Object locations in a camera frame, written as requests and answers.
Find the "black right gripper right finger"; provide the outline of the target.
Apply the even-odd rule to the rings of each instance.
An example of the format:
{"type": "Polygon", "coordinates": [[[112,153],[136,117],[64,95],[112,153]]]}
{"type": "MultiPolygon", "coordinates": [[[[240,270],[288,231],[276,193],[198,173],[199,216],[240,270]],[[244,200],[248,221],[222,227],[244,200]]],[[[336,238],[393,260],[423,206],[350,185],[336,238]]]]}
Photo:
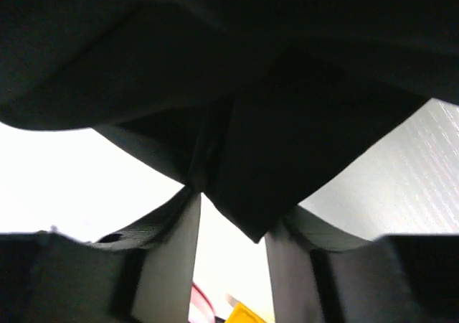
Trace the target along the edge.
{"type": "Polygon", "coordinates": [[[277,322],[456,322],[458,237],[369,241],[297,207],[265,236],[277,322]]]}

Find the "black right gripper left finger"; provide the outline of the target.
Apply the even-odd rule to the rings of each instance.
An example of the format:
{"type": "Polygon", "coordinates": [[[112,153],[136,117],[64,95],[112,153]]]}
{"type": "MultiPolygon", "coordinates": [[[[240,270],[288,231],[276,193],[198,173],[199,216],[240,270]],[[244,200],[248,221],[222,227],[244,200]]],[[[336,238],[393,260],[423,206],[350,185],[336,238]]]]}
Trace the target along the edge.
{"type": "Polygon", "coordinates": [[[201,197],[166,204],[96,243],[1,236],[3,322],[185,322],[201,197]]]}

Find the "black cloth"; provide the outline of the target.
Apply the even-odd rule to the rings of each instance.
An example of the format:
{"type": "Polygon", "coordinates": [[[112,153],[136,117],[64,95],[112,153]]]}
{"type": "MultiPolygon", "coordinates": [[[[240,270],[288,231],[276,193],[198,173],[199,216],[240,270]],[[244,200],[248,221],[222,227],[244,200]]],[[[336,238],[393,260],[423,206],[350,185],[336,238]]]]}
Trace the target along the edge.
{"type": "Polygon", "coordinates": [[[258,241],[427,100],[458,0],[1,0],[1,121],[94,128],[258,241]]]}

